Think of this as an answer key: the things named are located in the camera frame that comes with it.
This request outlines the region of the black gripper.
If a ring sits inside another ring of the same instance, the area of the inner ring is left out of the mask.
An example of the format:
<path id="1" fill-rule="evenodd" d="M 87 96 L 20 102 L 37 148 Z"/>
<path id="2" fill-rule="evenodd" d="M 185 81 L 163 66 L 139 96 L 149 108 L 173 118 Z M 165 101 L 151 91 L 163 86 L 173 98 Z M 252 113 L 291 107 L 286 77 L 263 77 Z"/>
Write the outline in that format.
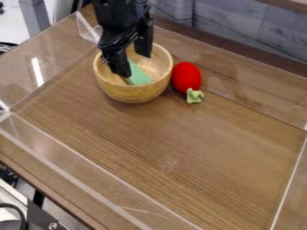
<path id="1" fill-rule="evenodd" d="M 132 75 L 125 49 L 135 44 L 137 55 L 151 58 L 153 19 L 148 0 L 92 0 L 103 34 L 101 62 L 123 78 Z"/>

